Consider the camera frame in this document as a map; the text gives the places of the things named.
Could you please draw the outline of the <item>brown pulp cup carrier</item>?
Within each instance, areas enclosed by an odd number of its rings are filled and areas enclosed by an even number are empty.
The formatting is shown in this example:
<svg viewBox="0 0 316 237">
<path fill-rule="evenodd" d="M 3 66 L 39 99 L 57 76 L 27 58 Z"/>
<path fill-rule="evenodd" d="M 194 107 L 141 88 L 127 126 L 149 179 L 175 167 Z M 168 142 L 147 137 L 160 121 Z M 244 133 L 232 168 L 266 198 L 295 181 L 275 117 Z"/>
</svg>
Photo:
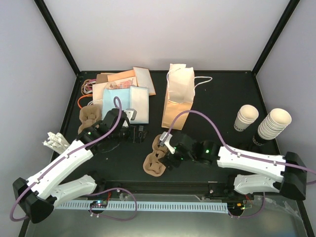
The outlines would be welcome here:
<svg viewBox="0 0 316 237">
<path fill-rule="evenodd" d="M 144 171 L 154 177 L 160 177 L 166 170 L 166 166 L 163 165 L 159 159 L 163 158 L 168 152 L 168 148 L 161 146 L 160 143 L 161 134 L 157 135 L 152 143 L 153 151 L 148 154 L 143 163 Z"/>
</svg>

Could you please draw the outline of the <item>brown paper takeout bag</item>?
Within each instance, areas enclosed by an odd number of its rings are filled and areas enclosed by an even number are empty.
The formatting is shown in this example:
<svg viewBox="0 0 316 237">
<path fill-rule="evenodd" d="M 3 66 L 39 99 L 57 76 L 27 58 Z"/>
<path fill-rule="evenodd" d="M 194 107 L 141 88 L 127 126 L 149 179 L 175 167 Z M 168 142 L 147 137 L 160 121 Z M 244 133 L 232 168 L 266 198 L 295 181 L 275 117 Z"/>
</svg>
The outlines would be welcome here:
<svg viewBox="0 0 316 237">
<path fill-rule="evenodd" d="M 170 128 L 179 113 L 192 108 L 196 87 L 210 82 L 212 77 L 196 77 L 193 67 L 189 68 L 186 64 L 170 64 L 166 80 L 161 126 Z"/>
</svg>

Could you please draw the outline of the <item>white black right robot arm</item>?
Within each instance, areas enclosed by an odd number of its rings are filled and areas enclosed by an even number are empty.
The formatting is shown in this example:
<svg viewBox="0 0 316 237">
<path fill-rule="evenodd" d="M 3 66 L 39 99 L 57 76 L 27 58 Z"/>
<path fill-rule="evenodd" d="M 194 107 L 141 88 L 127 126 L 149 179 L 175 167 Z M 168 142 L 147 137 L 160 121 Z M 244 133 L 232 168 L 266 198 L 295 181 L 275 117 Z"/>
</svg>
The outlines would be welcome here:
<svg viewBox="0 0 316 237">
<path fill-rule="evenodd" d="M 292 200 L 305 200 L 307 172 L 300 157 L 293 152 L 286 155 L 264 155 L 220 146 L 205 140 L 196 141 L 186 134 L 164 132 L 158 136 L 158 146 L 167 152 L 159 161 L 168 169 L 178 167 L 183 160 L 207 165 L 216 164 L 220 168 L 246 171 L 238 174 L 234 181 L 224 187 L 230 199 L 252 193 L 279 193 Z"/>
</svg>

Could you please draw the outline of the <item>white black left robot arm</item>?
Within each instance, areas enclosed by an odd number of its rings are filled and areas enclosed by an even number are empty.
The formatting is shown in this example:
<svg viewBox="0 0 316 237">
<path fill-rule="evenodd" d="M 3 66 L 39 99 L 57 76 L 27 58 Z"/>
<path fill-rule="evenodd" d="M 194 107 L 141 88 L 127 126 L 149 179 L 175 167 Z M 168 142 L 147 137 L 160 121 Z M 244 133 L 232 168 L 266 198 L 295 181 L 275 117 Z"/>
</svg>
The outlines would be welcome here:
<svg viewBox="0 0 316 237">
<path fill-rule="evenodd" d="M 43 170 L 28 179 L 16 179 L 13 182 L 15 203 L 9 215 L 11 221 L 17 221 L 13 216 L 17 206 L 26 214 L 20 221 L 30 219 L 36 224 L 46 219 L 56 207 L 75 198 L 101 197 L 106 185 L 94 174 L 64 184 L 61 182 L 99 153 L 109 141 L 127 140 L 136 135 L 136 129 L 130 124 L 136 115 L 134 109 L 111 109 L 103 120 L 83 129 L 69 147 Z"/>
</svg>

